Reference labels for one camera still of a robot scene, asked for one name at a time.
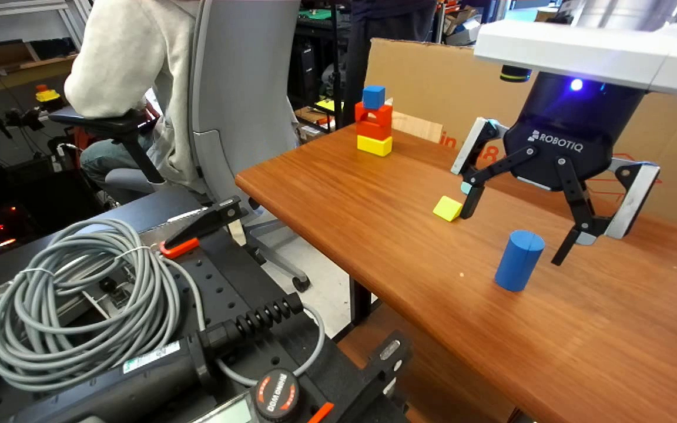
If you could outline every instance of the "cardboard box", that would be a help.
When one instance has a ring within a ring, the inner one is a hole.
[[[368,84],[384,84],[394,109],[442,124],[444,148],[458,148],[475,118],[511,124],[531,82],[500,82],[500,62],[475,59],[468,46],[373,39]],[[616,142],[616,155],[654,159],[661,180],[647,200],[644,213],[677,223],[677,94],[647,94]],[[597,175],[591,198],[618,200],[623,187]]]

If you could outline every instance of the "cable bundle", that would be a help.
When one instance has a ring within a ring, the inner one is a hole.
[[[180,319],[170,268],[186,276],[201,328],[192,276],[178,263],[146,248],[127,223],[67,225],[0,299],[0,375],[18,389],[48,391],[167,344]],[[81,296],[115,272],[131,279],[128,296],[115,315],[79,327],[59,321],[59,303]]]

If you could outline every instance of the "red block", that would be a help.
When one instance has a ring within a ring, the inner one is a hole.
[[[376,109],[363,108],[363,102],[355,105],[356,134],[371,138],[387,138],[391,128],[391,105],[382,105]]]

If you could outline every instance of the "yellow block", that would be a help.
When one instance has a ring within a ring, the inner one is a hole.
[[[46,102],[46,100],[53,100],[53,98],[59,98],[59,92],[56,92],[56,89],[35,92],[35,100],[37,100],[37,102]]]
[[[391,135],[387,138],[356,135],[356,151],[384,156],[391,151]]]
[[[444,221],[455,221],[463,208],[463,201],[455,201],[453,198],[442,194],[431,208],[435,215]]]

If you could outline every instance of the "stacked blocks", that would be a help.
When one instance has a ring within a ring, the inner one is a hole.
[[[391,105],[384,102],[384,86],[367,84],[362,100],[355,102],[356,151],[389,155],[391,151]]]

